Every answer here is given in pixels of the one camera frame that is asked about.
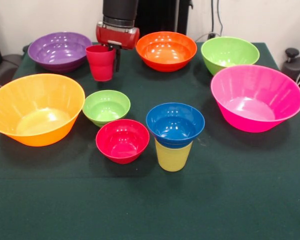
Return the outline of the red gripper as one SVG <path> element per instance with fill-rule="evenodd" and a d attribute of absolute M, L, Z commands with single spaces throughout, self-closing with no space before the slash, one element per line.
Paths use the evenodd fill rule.
<path fill-rule="evenodd" d="M 132 50 L 140 37 L 140 29 L 137 27 L 114 27 L 99 21 L 96 25 L 96 39 L 100 44 L 110 45 L 109 50 L 115 49 L 115 72 L 120 70 L 121 48 Z"/>

